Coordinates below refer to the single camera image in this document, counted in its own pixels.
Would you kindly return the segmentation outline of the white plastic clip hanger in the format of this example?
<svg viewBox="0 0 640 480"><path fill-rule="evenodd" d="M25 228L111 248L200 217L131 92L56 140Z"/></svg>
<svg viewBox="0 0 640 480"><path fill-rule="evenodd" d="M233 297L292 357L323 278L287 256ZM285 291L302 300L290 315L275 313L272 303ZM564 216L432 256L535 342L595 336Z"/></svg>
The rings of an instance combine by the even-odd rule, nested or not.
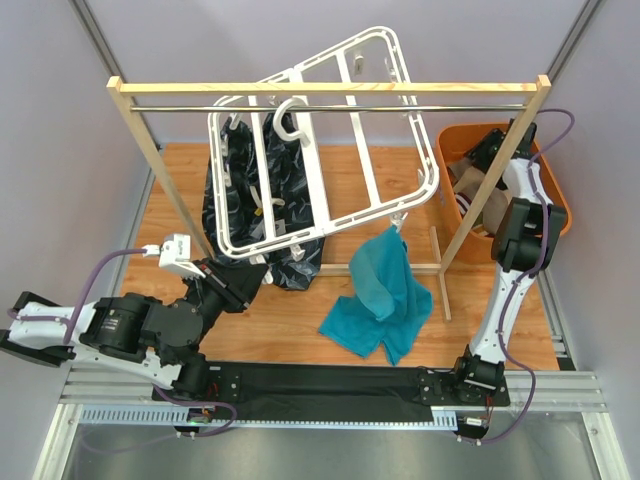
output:
<svg viewBox="0 0 640 480"><path fill-rule="evenodd" d="M269 82L282 83L355 80L409 82L401 44L392 29L384 26L365 29L269 77ZM214 208L211 229L219 251L234 260L255 259L279 251L300 259L310 242L328 237L252 257L246 254L249 248L266 239L255 145L257 137L264 142L276 235L306 231L314 225L301 144L283 140L273 127L273 111L283 101L276 95L261 95L254 100L223 96L214 103L207 117ZM412 123L418 120L424 127L425 124L416 96L393 95L390 101L369 101L362 95L345 98L316 94L308 96L306 102L321 109L318 113L308 114L307 118L312 122L318 145L331 219L348 216L369 206L354 134L355 120L360 122L365 137L380 200L389 202L419 189L424 175ZM379 163L376 136L385 116L391 117L392 131L402 134L415 152L412 167L417 176L399 191L386 185L389 169ZM425 130L432 149L426 127ZM372 222L386 219L397 226L411 209Z"/></svg>

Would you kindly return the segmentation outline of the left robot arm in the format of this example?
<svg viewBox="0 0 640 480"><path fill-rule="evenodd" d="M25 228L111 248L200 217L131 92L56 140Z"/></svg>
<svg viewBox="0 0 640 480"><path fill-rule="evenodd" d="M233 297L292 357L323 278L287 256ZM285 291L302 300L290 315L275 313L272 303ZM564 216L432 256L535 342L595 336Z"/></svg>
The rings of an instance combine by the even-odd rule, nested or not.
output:
<svg viewBox="0 0 640 480"><path fill-rule="evenodd" d="M138 293L62 307L21 294L1 332L2 351L31 363L102 365L144 378L172 397L211 401L214 381L199 345L223 313L242 313L256 297L265 264L226 266L211 259L165 261L185 293L170 303Z"/></svg>

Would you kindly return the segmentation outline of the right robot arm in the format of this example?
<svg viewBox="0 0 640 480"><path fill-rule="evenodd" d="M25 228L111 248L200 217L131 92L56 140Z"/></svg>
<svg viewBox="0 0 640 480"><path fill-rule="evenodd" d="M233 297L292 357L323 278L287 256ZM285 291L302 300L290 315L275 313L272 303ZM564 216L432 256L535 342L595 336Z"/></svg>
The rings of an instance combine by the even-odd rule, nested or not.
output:
<svg viewBox="0 0 640 480"><path fill-rule="evenodd" d="M543 185L541 154L532 150L536 133L531 124L500 180L511 200L491 246L496 277L481 326L453 370L452 391L464 403L486 401L505 385L508 343L521 304L549 265L568 219Z"/></svg>

